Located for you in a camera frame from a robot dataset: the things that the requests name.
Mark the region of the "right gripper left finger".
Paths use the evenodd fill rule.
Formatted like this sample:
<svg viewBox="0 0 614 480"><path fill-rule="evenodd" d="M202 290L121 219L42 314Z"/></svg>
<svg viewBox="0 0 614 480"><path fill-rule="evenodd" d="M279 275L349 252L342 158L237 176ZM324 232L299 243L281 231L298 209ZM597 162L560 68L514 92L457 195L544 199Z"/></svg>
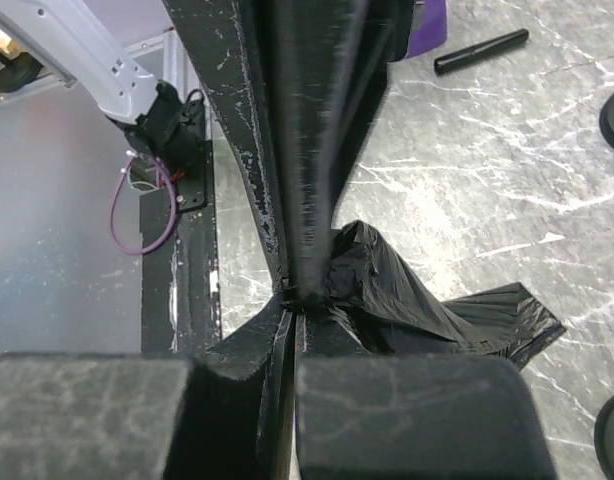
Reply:
<svg viewBox="0 0 614 480"><path fill-rule="evenodd" d="M285 479L293 321L279 296L205 354L0 356L0 479Z"/></svg>

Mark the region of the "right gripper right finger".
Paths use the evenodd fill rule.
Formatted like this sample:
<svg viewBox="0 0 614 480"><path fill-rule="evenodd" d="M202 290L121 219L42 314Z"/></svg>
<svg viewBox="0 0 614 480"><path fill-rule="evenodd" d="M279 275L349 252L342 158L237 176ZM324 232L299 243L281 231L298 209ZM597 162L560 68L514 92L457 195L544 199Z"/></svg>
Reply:
<svg viewBox="0 0 614 480"><path fill-rule="evenodd" d="M296 448L305 479L553 479L522 368L557 336L539 304L513 312L521 338L499 355L366 351L336 313L300 316Z"/></svg>

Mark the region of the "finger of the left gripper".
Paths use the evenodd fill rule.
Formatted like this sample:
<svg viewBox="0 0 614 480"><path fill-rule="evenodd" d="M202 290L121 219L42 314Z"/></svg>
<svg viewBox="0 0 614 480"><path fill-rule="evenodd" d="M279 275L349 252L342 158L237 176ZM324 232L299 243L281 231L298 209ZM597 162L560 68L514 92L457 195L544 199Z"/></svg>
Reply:
<svg viewBox="0 0 614 480"><path fill-rule="evenodd" d="M259 1L166 1L165 9L241 172L272 288L288 277L265 84Z"/></svg>
<svg viewBox="0 0 614 480"><path fill-rule="evenodd" d="M333 210L384 89L403 53L411 1L259 1L257 21L271 110L292 300L320 300Z"/></svg>

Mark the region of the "black trash bag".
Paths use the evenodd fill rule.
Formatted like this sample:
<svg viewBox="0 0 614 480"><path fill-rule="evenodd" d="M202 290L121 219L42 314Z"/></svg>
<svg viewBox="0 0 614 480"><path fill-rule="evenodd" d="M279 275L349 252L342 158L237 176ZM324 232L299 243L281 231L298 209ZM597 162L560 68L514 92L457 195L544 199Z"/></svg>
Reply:
<svg viewBox="0 0 614 480"><path fill-rule="evenodd" d="M467 354L523 368L566 328L519 282L441 301L374 226L329 236L325 257L288 257L287 307L305 356Z"/></svg>

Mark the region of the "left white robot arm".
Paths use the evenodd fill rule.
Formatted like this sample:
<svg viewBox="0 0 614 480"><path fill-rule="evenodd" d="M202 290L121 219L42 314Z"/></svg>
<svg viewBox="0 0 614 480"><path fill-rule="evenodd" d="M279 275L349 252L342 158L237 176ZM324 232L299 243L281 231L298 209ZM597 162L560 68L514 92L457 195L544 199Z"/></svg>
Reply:
<svg viewBox="0 0 614 480"><path fill-rule="evenodd" d="M326 296L334 209L406 50L409 1L168 1L239 163L275 284ZM136 149L191 159L176 91L126 55L81 1L0 1L0 29L79 82Z"/></svg>

